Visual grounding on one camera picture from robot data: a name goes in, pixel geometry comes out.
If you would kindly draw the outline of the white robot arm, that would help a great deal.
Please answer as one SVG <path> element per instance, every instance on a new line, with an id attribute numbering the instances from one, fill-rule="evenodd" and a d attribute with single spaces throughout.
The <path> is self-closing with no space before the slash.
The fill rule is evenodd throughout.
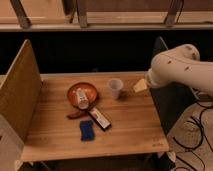
<path id="1" fill-rule="evenodd" d="M 213 96 L 213 62 L 203 62 L 197 48 L 184 44 L 155 55 L 146 76 L 151 88 L 181 83 Z"/>

